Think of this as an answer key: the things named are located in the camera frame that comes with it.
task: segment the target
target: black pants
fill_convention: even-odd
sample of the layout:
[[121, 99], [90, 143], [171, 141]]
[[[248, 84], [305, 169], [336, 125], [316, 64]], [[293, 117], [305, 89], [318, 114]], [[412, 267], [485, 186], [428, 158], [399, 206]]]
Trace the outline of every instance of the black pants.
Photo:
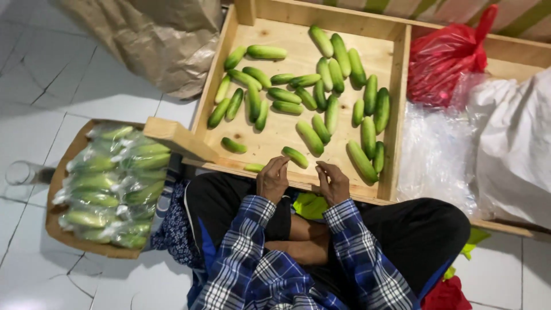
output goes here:
[[[217, 249], [246, 195], [256, 193], [254, 180], [224, 173], [195, 177], [186, 189], [185, 204], [203, 257], [204, 243]], [[364, 224], [381, 244], [384, 255], [404, 276], [417, 296], [447, 262], [457, 257], [470, 234], [467, 217], [451, 204], [421, 198], [360, 210]], [[287, 240], [291, 226], [290, 199], [284, 197], [265, 230], [266, 241]], [[326, 266], [305, 266], [317, 285], [353, 307], [355, 291], [341, 272], [332, 244]]]

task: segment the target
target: hand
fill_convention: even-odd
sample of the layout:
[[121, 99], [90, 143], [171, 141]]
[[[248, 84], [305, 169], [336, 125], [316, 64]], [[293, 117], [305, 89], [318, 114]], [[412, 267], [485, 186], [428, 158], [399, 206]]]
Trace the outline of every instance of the hand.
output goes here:
[[316, 171], [320, 177], [320, 192], [329, 207], [335, 206], [350, 198], [350, 182], [339, 167], [325, 162], [316, 162]]
[[256, 176], [256, 194], [277, 205], [289, 187], [287, 163], [289, 157], [272, 158]]

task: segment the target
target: plywood board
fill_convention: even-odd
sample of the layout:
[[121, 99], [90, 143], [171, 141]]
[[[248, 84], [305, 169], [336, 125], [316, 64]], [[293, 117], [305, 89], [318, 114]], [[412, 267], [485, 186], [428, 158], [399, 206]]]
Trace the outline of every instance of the plywood board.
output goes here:
[[[359, 35], [340, 33], [347, 48], [356, 48], [364, 65], [364, 70], [369, 76], [376, 74], [379, 79], [379, 87], [389, 87], [391, 69], [393, 65], [394, 42], [374, 39]], [[288, 50], [288, 56], [282, 61], [255, 60], [246, 56], [236, 67], [241, 70], [245, 66], [253, 66], [261, 69], [268, 76], [279, 73], [293, 73], [296, 76], [316, 73], [316, 63], [321, 54], [308, 35], [308, 27], [272, 20], [256, 19], [255, 26], [239, 25], [233, 42], [232, 50], [240, 45], [264, 44], [282, 47]], [[230, 97], [234, 90], [242, 85], [232, 83], [228, 92]], [[261, 92], [261, 98], [266, 98], [266, 92]], [[312, 155], [295, 129], [299, 119], [308, 123], [316, 111], [305, 111], [300, 116], [279, 113], [272, 108], [268, 113], [266, 128], [263, 132], [256, 131], [249, 123], [245, 107], [242, 104], [236, 118], [232, 122], [223, 120], [213, 130], [207, 130], [204, 141], [212, 149], [220, 154], [221, 158], [229, 159], [224, 165], [242, 165], [243, 163], [267, 163], [271, 158], [281, 155], [284, 146], [297, 149], [308, 158], [310, 165], [307, 169], [301, 169], [295, 164], [289, 166], [289, 171], [296, 173], [298, 180], [309, 184], [317, 184], [318, 178], [315, 171], [317, 160], [326, 161], [338, 165], [349, 177], [352, 187], [360, 186], [358, 191], [365, 196], [377, 197], [378, 183], [367, 186], [352, 165], [346, 151], [346, 144], [350, 139], [360, 142], [360, 128], [352, 126], [352, 108], [357, 99], [363, 97], [363, 90], [355, 90], [350, 85], [350, 80], [345, 81], [345, 92], [340, 96], [341, 105], [339, 125], [337, 132], [332, 136], [331, 142], [325, 146], [325, 151], [320, 157]], [[198, 124], [197, 128], [206, 126]], [[220, 144], [223, 137], [229, 137], [248, 146], [245, 154], [228, 152]], [[384, 139], [384, 133], [377, 137]]]

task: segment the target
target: brown paper bag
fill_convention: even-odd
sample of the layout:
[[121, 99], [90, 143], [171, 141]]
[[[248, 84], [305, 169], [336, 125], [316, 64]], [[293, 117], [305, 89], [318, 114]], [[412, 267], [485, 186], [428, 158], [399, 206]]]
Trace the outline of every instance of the brown paper bag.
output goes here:
[[200, 93], [222, 27], [220, 0], [60, 0], [134, 74], [169, 95]]

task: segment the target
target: red plastic bag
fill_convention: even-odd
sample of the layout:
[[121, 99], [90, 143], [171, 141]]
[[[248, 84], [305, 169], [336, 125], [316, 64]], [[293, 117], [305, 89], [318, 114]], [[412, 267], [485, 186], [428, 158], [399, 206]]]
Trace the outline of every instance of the red plastic bag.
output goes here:
[[484, 72], [488, 65], [482, 43], [497, 13], [498, 6], [492, 4], [476, 30], [451, 24], [414, 40], [409, 54], [408, 99], [448, 107], [461, 74]]

